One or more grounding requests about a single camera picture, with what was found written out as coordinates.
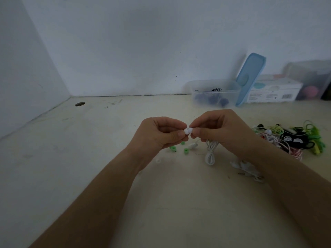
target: blue container lid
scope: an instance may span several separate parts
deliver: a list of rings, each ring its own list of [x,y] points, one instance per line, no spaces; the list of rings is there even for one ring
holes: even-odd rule
[[[247,57],[236,80],[236,82],[241,86],[241,91],[239,92],[236,106],[243,104],[248,92],[253,87],[256,78],[264,69],[266,61],[266,57],[256,53],[252,53]]]

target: clear plastic container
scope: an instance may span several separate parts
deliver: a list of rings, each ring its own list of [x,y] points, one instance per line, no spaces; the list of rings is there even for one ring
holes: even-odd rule
[[[234,107],[241,89],[234,79],[196,80],[188,84],[194,104],[220,108]]]
[[[320,99],[331,81],[331,60],[290,63],[286,76],[303,84],[296,100]]]

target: forearm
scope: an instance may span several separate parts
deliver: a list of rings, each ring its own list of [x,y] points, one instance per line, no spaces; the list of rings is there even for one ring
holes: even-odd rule
[[[30,247],[108,247],[138,166],[123,150]]]
[[[331,183],[266,141],[257,147],[247,160],[263,173],[314,246],[326,247],[331,241]]]

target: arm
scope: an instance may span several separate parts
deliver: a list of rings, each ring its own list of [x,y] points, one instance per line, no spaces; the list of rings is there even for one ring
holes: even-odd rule
[[[192,138],[216,140],[254,164],[315,247],[331,243],[331,183],[300,161],[258,137],[232,110],[195,119]]]
[[[161,149],[187,141],[185,128],[185,123],[167,117],[145,119],[129,145],[30,248],[108,247],[136,175]]]

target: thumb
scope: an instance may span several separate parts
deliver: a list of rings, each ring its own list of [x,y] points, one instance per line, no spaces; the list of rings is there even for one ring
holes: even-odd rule
[[[170,133],[163,133],[161,137],[162,144],[176,143],[185,137],[185,132],[183,130],[173,131]]]
[[[219,129],[194,128],[192,134],[201,139],[217,140],[218,131]]]

